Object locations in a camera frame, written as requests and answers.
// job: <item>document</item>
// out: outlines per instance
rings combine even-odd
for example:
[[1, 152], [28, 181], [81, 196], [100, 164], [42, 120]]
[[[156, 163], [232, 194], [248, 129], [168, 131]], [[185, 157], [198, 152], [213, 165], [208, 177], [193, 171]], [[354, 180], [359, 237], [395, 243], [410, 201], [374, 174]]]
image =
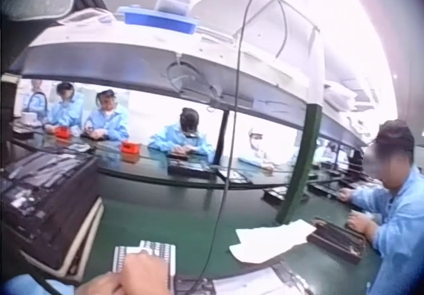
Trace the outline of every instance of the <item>document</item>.
[[306, 243], [306, 237], [316, 228], [297, 220], [279, 227], [237, 229], [240, 244], [231, 245], [230, 252], [244, 263], [260, 264], [287, 252], [295, 245]]

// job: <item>white wall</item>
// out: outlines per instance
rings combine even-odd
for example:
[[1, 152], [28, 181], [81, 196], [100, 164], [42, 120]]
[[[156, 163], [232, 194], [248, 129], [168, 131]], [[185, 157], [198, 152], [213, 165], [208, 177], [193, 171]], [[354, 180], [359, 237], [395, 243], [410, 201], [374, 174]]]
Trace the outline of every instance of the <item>white wall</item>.
[[[56, 95], [58, 82], [43, 81], [42, 89], [48, 99], [48, 106], [59, 101]], [[107, 89], [104, 86], [75, 83], [76, 90], [84, 94], [83, 121], [95, 109], [95, 94]], [[165, 125], [179, 121], [183, 107], [194, 108], [200, 116], [199, 130], [207, 135], [208, 141], [216, 146], [223, 112], [210, 108], [204, 104], [194, 103], [182, 99], [175, 99], [161, 95], [129, 91], [113, 88], [119, 103], [129, 110], [130, 140], [146, 145], [148, 139]], [[15, 111], [20, 113], [22, 101], [26, 93], [30, 92], [30, 80], [21, 80], [18, 87], [19, 93], [15, 102]], [[230, 114], [225, 135], [224, 155], [230, 151], [231, 134], [233, 132], [233, 113]], [[270, 121], [251, 117], [242, 113], [237, 115], [236, 139], [234, 156], [238, 156], [248, 146], [248, 131], [252, 127], [261, 128], [264, 133], [264, 149], [278, 162], [288, 161], [293, 154], [297, 130], [279, 125]]]

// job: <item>light blue jacket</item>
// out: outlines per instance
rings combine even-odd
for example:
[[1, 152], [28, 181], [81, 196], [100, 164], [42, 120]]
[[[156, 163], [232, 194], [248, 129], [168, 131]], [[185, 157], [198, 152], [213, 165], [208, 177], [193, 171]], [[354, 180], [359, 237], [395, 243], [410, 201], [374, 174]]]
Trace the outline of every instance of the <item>light blue jacket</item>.
[[25, 95], [23, 111], [37, 114], [37, 119], [42, 120], [47, 116], [46, 98], [41, 94], [31, 93]]
[[415, 250], [424, 237], [424, 179], [413, 167], [397, 196], [387, 189], [362, 188], [353, 192], [352, 203], [382, 215], [372, 241], [382, 264], [368, 294], [403, 294], [420, 273], [414, 268], [422, 261]]
[[54, 104], [47, 116], [47, 124], [81, 128], [84, 96], [75, 93], [70, 102], [60, 101]]
[[115, 112], [108, 117], [101, 109], [96, 109], [87, 118], [84, 126], [93, 127], [93, 129], [106, 129], [107, 135], [111, 141], [127, 140], [129, 137], [128, 110], [118, 104], [115, 108]]
[[[75, 288], [72, 285], [65, 285], [57, 280], [47, 280], [55, 290], [61, 295], [74, 295]], [[30, 275], [19, 275], [8, 281], [3, 289], [2, 294], [7, 295], [49, 295], [43, 287], [41, 287]]]
[[151, 136], [148, 142], [150, 148], [159, 149], [163, 152], [168, 152], [177, 145], [191, 145], [196, 148], [196, 154], [205, 155], [209, 160], [213, 158], [215, 153], [213, 147], [206, 141], [206, 135], [199, 134], [196, 139], [187, 138], [181, 130], [180, 123], [166, 126], [162, 131]]

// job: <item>green table surface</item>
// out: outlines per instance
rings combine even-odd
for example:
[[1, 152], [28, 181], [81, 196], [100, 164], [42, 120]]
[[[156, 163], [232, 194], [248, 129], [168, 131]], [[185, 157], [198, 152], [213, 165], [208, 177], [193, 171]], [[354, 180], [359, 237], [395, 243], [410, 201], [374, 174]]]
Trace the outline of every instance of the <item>green table surface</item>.
[[[205, 265], [223, 191], [181, 189], [140, 184], [102, 176], [101, 196], [105, 213], [87, 264], [85, 280], [111, 270], [116, 245], [137, 246], [141, 239], [175, 244], [177, 273], [197, 276]], [[238, 244], [235, 229], [271, 226], [276, 210], [261, 200], [262, 190], [230, 191], [213, 246], [206, 276], [238, 274], [245, 265], [230, 254]], [[334, 200], [312, 196], [299, 207], [294, 219], [318, 216], [343, 225], [349, 209]], [[306, 243], [281, 258], [306, 279], [314, 294], [365, 294], [380, 265], [368, 247], [358, 265]]]

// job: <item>worker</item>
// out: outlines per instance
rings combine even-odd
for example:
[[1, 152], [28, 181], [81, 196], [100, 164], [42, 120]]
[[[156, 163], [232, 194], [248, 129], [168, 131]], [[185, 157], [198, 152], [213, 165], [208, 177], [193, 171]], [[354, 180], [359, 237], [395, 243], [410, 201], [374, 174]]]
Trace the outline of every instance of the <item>worker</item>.
[[[106, 273], [76, 288], [57, 280], [47, 280], [61, 295], [170, 295], [168, 265], [145, 251], [128, 254], [121, 273]], [[19, 275], [6, 283], [2, 294], [48, 295], [30, 275]]]
[[31, 80], [31, 92], [25, 95], [23, 111], [37, 114], [41, 122], [47, 116], [47, 97], [41, 90], [42, 80]]
[[264, 136], [262, 131], [256, 128], [251, 128], [248, 135], [248, 148], [238, 157], [238, 159], [247, 164], [252, 164], [253, 166], [257, 166], [268, 171], [273, 171], [276, 163], [274, 164], [268, 159], [268, 155], [261, 146]]
[[83, 133], [92, 139], [124, 141], [128, 134], [128, 111], [116, 102], [115, 92], [111, 89], [96, 95], [98, 109], [94, 110], [84, 124]]
[[207, 142], [206, 136], [197, 130], [198, 125], [199, 113], [192, 108], [184, 107], [180, 121], [165, 126], [162, 131], [151, 136], [148, 146], [175, 154], [201, 154], [211, 160], [215, 151]]
[[56, 86], [56, 93], [62, 99], [54, 104], [48, 112], [44, 126], [47, 133], [54, 133], [56, 127], [65, 126], [81, 130], [83, 95], [76, 93], [70, 82], [61, 82]]
[[336, 151], [337, 145], [332, 142], [328, 142], [327, 146], [319, 146], [313, 154], [313, 163], [335, 162]]
[[419, 274], [422, 259], [414, 250], [424, 237], [424, 179], [413, 164], [415, 141], [409, 127], [400, 120], [387, 121], [380, 128], [373, 150], [373, 178], [382, 181], [379, 189], [342, 189], [340, 200], [351, 202], [365, 211], [379, 213], [381, 222], [352, 212], [347, 225], [365, 235], [380, 252], [382, 264], [369, 294], [399, 294]]

